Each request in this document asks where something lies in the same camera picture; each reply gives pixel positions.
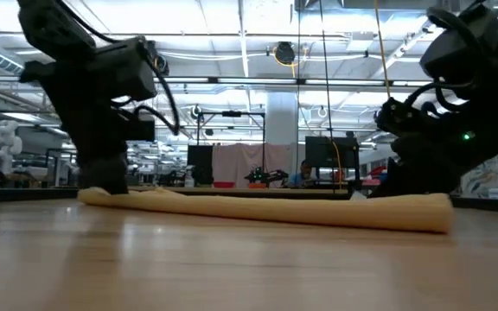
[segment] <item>wooden table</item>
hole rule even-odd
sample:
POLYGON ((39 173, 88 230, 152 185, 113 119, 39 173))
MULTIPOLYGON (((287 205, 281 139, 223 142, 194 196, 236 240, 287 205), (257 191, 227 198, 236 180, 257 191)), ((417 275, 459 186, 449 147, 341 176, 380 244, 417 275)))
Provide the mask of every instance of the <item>wooden table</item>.
MULTIPOLYGON (((128 187, 134 191, 150 191, 154 187, 128 187)), ((213 188, 213 187, 166 187, 165 189, 186 195, 223 195, 244 198, 283 198, 283 199, 339 199, 348 197, 347 189, 249 189, 249 188, 213 188)))
POLYGON ((0 310, 493 311, 498 213, 440 236, 4 203, 0 310))

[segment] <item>pink curtain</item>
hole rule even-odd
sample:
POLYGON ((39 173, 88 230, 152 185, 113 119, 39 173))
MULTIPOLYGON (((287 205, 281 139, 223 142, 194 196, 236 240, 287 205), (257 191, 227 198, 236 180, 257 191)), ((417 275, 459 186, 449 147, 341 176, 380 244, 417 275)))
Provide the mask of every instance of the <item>pink curtain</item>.
MULTIPOLYGON (((248 187, 249 181, 244 179, 252 169, 262 166, 262 145, 234 144, 214 146, 213 177, 218 182, 235 182, 235 187, 248 187)), ((265 146, 265 171, 282 169, 289 173, 291 153, 287 145, 265 146)), ((280 187, 281 181, 274 182, 271 187, 280 187)))

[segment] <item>workbench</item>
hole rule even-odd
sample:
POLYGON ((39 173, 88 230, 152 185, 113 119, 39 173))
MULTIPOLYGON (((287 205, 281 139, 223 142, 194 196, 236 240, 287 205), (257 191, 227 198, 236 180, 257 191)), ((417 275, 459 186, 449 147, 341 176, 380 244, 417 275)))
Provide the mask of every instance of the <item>workbench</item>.
MULTIPOLYGON (((133 191, 151 191, 154 187, 128 187, 133 191)), ((222 195, 240 198, 301 199, 301 200, 346 200, 349 198, 345 189, 249 189, 249 188, 213 188, 213 187, 165 187, 165 189, 185 195, 222 195)))
POLYGON ((0 203, 11 309, 498 310, 498 213, 457 209, 444 236, 0 203))

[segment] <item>white pillar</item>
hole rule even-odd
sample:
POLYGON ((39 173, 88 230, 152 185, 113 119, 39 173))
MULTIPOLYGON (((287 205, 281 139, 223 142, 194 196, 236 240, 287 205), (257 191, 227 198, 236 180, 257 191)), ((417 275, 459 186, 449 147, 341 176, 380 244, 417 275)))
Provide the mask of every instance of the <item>white pillar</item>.
POLYGON ((291 149, 288 174, 294 174, 303 159, 297 157, 298 108, 294 92, 269 92, 266 103, 265 141, 270 144, 289 145, 291 149))

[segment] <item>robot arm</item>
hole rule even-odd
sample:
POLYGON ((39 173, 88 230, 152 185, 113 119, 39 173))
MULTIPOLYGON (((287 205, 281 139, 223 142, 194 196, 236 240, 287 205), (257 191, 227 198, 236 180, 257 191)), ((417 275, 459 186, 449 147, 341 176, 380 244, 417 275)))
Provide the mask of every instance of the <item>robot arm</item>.
POLYGON ((177 135, 175 102, 154 66, 154 53, 142 37, 125 41, 108 38, 83 22, 63 0, 18 0, 19 20, 28 42, 55 59, 26 63, 21 82, 37 82, 51 99, 62 128, 78 150, 85 187, 102 187, 126 194, 126 140, 154 140, 155 124, 139 119, 148 111, 177 135), (97 48, 87 29, 109 45, 97 48), (162 114, 140 105, 133 112, 121 107, 156 96, 153 73, 163 85, 173 112, 171 124, 162 114), (113 98, 129 97, 126 103, 113 98))
POLYGON ((446 30, 429 46, 420 65, 434 82, 404 103, 390 98, 376 116, 381 130, 398 138, 387 179, 371 197, 449 193, 462 175, 498 154, 498 18, 476 1, 459 17, 430 8, 429 19, 446 30), (449 103, 442 90, 467 100, 449 103), (418 95, 435 90, 446 111, 432 104, 412 106, 418 95))

